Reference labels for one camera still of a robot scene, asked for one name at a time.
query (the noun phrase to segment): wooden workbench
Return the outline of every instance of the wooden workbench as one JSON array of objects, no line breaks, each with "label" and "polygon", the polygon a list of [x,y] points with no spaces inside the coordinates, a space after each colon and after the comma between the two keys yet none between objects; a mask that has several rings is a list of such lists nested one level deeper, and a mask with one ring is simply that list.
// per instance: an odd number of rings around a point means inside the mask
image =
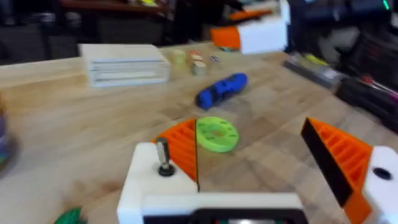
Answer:
[{"label": "wooden workbench", "polygon": [[[134,146],[201,116],[227,119],[240,134],[232,153],[199,149],[203,191],[297,192],[310,223],[346,223],[299,136],[305,117],[370,144],[398,148],[398,137],[282,68],[284,54],[243,56],[211,44],[182,48],[212,52],[221,68],[196,77],[174,67],[168,83],[94,89],[79,58],[0,67],[0,93],[18,148],[0,178],[0,223],[52,223],[74,206],[83,206],[89,223],[117,223]],[[200,90],[235,72],[249,77],[240,95],[207,112],[193,105]]]}]

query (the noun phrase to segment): blue object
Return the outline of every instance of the blue object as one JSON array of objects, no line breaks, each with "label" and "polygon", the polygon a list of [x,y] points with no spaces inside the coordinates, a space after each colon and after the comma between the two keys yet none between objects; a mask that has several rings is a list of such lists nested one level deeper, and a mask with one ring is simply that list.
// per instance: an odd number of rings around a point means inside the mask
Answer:
[{"label": "blue object", "polygon": [[248,84],[248,77],[244,73],[235,73],[228,78],[217,81],[212,86],[205,88],[195,98],[195,104],[208,110],[221,103],[232,95],[239,93]]}]

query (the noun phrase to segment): green gear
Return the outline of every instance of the green gear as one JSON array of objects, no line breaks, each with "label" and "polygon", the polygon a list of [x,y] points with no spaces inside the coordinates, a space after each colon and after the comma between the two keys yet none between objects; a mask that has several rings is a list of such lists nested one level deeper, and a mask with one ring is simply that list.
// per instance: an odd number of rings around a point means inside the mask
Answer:
[{"label": "green gear", "polygon": [[224,119],[200,118],[197,120],[196,127],[198,143],[209,151],[229,152],[238,143],[238,131]]},{"label": "green gear", "polygon": [[80,217],[81,207],[73,208],[57,218],[54,224],[87,224],[87,220]]}]

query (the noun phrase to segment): green 3d printed disk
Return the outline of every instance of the green 3d printed disk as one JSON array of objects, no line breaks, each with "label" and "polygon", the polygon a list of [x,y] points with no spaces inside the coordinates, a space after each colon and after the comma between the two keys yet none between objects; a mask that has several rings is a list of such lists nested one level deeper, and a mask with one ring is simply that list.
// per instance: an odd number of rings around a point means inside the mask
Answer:
[{"label": "green 3d printed disk", "polygon": [[239,134],[228,121],[217,117],[197,120],[197,141],[212,152],[229,152],[238,143]]}]

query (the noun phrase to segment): white box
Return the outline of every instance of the white box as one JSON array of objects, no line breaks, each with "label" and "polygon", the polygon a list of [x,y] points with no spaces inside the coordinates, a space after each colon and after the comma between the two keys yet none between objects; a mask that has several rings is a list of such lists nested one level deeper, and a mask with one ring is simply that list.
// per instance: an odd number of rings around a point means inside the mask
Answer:
[{"label": "white box", "polygon": [[93,87],[166,82],[170,63],[149,44],[81,44],[80,53]]}]

